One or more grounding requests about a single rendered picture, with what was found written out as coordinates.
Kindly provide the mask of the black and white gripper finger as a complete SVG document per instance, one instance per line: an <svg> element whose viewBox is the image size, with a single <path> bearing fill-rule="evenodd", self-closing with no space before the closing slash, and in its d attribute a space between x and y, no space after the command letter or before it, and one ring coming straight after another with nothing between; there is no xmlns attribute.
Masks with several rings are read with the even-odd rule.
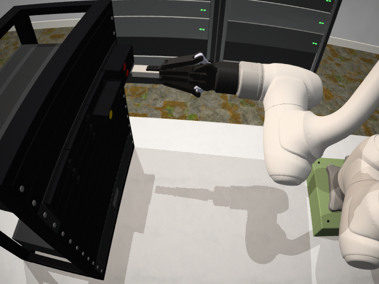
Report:
<svg viewBox="0 0 379 284"><path fill-rule="evenodd" d="M159 81L163 82L164 86L172 87L177 90L181 90L184 92L188 92L195 97L200 97L201 93L204 92L201 87L206 87L206 81L193 80L192 77L188 76L176 76L176 75L136 75L132 74L132 77L151 77L151 78L159 78ZM168 81L167 81L168 80ZM198 85L198 86L197 86Z"/></svg>
<svg viewBox="0 0 379 284"><path fill-rule="evenodd" d="M134 65L132 74L136 75L176 75L176 76L189 76L201 79L207 78L207 73L193 72L195 64L210 63L205 58L202 51L194 55L181 56L175 58L168 58L163 60L161 66L147 66L147 65ZM190 65L190 66L189 66Z"/></svg>

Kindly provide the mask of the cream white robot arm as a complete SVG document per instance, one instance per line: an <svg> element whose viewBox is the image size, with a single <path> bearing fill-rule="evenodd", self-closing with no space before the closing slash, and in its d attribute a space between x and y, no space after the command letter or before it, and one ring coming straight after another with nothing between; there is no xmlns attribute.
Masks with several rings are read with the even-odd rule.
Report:
<svg viewBox="0 0 379 284"><path fill-rule="evenodd" d="M327 147L354 133L379 107L379 60L350 99L327 116L308 111L321 102L323 85L317 74L298 66L241 61L236 96L263 101L267 172L278 184L297 186ZM342 211L342 257L352 267L378 269L379 134L362 141L342 167L328 164L326 171L328 209Z"/></svg>

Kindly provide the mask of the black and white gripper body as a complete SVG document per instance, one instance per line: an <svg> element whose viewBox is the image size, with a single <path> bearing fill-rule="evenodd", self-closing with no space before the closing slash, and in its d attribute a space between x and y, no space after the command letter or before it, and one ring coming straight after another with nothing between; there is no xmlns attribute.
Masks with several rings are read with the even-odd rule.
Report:
<svg viewBox="0 0 379 284"><path fill-rule="evenodd" d="M239 64L230 62L213 62L199 64L193 67L193 72L207 73L206 79L193 77L193 80L206 81L206 87L200 87L204 91L213 90L216 93L236 95L239 82Z"/></svg>

